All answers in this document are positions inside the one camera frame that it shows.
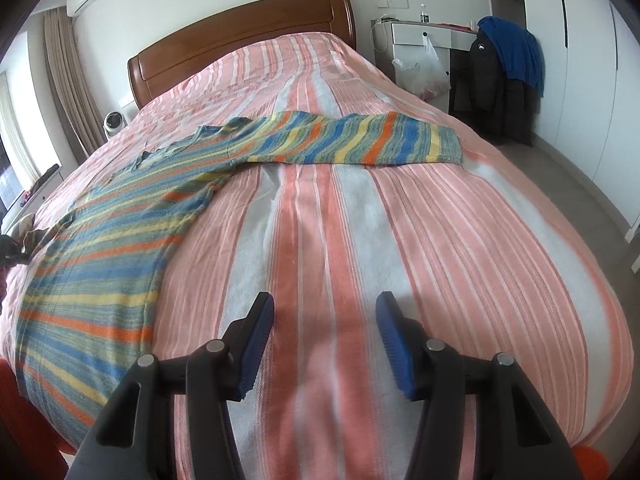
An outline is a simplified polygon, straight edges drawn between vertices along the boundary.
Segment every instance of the multicolored striped sweater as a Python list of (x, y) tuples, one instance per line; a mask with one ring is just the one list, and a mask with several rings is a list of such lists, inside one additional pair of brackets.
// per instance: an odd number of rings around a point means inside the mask
[[(235, 118), (143, 153), (77, 201), (36, 247), (46, 256), (17, 325), (21, 393), (72, 444), (82, 441), (126, 370), (150, 349), (169, 258), (238, 165), (461, 161), (453, 130), (396, 112)], [(54, 404), (65, 416), (49, 409)]]

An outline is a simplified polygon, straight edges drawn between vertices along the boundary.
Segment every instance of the pink striped bedspread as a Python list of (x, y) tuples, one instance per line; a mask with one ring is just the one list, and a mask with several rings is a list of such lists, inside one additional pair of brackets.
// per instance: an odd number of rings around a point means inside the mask
[[(147, 105), (41, 207), (52, 225), (81, 193), (143, 150), (235, 116), (304, 110), (403, 114), (452, 127), (463, 165), (263, 164), (219, 192), (172, 258), (153, 351), (181, 356), (220, 336), (258, 291), (276, 321), (254, 390), (230, 414), (248, 478), (404, 476), (420, 403), (396, 389), (374, 319), (391, 290), (459, 352), (512, 352), (571, 444), (592, 442), (630, 387), (633, 351), (593, 255), (552, 203), (494, 147), (387, 80), (330, 34), (294, 34), (223, 57)], [(12, 270), (0, 318), (15, 317), (36, 265)], [(474, 404), (461, 479), (470, 479)], [(177, 464), (190, 477), (186, 410)]]

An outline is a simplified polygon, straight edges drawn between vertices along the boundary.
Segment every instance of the bed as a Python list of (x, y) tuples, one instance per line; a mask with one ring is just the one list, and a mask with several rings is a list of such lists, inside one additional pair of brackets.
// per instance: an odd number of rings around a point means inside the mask
[[(47, 199), (35, 227), (54, 225), (140, 153), (203, 124), (302, 110), (328, 118), (399, 111), (448, 126), (462, 144), (459, 166), (242, 167), (172, 255), (150, 350), (161, 359), (187, 354), (269, 291), (276, 324), (255, 388), (230, 406), (246, 476), (401, 478), (420, 405), (396, 389), (376, 327), (375, 298), (391, 290), (460, 353), (513, 353), (569, 442), (593, 442), (625, 400), (633, 362), (624, 315), (594, 256), (494, 147), (359, 56), (354, 32), (349, 0), (263, 0), (151, 45), (129, 61), (142, 110)], [(20, 306), (44, 254), (7, 279), (0, 349), (14, 371)], [(64, 371), (67, 357), (52, 352), (53, 365)], [(48, 365), (30, 375), (26, 395), (36, 405)], [(473, 399), (466, 407), (461, 479), (474, 464)], [(74, 446), (96, 415), (77, 413), (60, 393), (40, 409)], [(178, 475), (190, 478), (180, 399), (175, 431)]]

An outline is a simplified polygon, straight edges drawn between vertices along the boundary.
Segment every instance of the beige curtain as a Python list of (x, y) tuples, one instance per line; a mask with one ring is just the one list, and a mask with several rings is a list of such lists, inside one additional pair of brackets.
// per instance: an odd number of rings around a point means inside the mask
[(71, 18), (64, 7), (44, 12), (44, 40), (62, 107), (80, 143), (91, 155), (104, 144), (102, 118), (84, 80)]
[(0, 138), (21, 186), (31, 189), (40, 174), (22, 140), (5, 72), (0, 74)]

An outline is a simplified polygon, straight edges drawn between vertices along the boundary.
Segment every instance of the white wardrobe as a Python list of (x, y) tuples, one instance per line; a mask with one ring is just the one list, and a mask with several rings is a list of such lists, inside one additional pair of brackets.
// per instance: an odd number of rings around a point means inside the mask
[(640, 218), (640, 46), (608, 0), (524, 1), (545, 62), (534, 131), (633, 226)]

